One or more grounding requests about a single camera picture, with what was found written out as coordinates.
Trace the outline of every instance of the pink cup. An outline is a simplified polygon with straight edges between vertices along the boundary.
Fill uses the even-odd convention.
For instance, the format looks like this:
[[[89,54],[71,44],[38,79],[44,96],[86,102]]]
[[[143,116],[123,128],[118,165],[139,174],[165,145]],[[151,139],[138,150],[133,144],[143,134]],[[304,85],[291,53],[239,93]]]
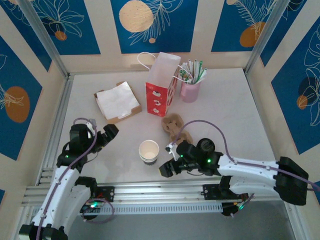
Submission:
[[[185,82],[182,82],[181,84],[181,92],[180,92],[180,98],[185,103],[193,103],[197,100],[199,90],[200,90],[200,84],[187,84]]]

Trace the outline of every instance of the cup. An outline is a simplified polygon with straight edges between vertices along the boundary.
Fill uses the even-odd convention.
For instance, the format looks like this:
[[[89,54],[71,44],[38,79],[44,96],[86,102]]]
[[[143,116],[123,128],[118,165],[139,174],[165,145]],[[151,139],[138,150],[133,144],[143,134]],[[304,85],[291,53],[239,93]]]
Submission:
[[[193,103],[196,101],[200,90],[200,84],[201,82],[197,84],[188,84],[186,82],[182,82],[180,92],[180,98],[182,101],[185,103]]]
[[[139,146],[139,155],[147,165],[153,165],[159,155],[159,145],[153,140],[145,140]]]

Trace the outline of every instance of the green led light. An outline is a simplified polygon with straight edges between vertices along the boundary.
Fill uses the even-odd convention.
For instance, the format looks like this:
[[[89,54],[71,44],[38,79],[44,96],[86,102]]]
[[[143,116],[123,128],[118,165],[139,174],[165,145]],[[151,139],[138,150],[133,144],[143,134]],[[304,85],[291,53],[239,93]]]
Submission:
[[[98,205],[97,202],[93,203],[90,207],[95,208]]]

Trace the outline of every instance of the open cardboard box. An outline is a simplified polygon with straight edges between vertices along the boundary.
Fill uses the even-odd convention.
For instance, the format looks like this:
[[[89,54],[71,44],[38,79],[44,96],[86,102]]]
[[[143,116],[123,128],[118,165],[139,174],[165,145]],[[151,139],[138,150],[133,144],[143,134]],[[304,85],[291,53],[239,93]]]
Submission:
[[[118,82],[118,83],[116,84],[116,86],[119,86],[119,85],[122,84],[122,83],[124,83],[124,81]],[[101,109],[101,106],[100,106],[100,104],[98,103],[98,97],[97,97],[97,93],[103,92],[104,90],[100,90],[100,91],[98,91],[98,92],[96,92],[96,93],[94,94],[94,99],[95,99],[96,103],[98,104],[99,109],[100,109],[102,115],[105,117],[105,119],[106,119],[106,121],[107,121],[108,124],[116,124],[116,123],[118,123],[118,122],[120,122],[120,121],[122,121],[122,120],[125,120],[125,119],[127,119],[127,118],[130,118],[131,116],[136,115],[136,114],[142,112],[141,104],[140,104],[137,96],[135,95],[135,92],[132,90],[132,87],[131,87],[130,85],[129,85],[129,87],[131,88],[131,91],[132,91],[134,97],[135,97],[136,100],[138,101],[139,106],[136,106],[136,107],[132,108],[132,109],[131,109],[131,114],[128,115],[128,116],[122,117],[122,118],[114,117],[114,118],[111,118],[111,119],[107,119],[106,116],[103,114],[103,110]]]

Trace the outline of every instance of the white paper cup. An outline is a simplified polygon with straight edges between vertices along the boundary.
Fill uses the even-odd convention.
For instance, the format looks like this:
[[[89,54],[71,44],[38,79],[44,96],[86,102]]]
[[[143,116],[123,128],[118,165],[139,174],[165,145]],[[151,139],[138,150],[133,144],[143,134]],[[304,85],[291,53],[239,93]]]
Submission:
[[[159,145],[153,140],[145,140],[139,146],[139,155],[145,164],[152,165],[157,161]]]

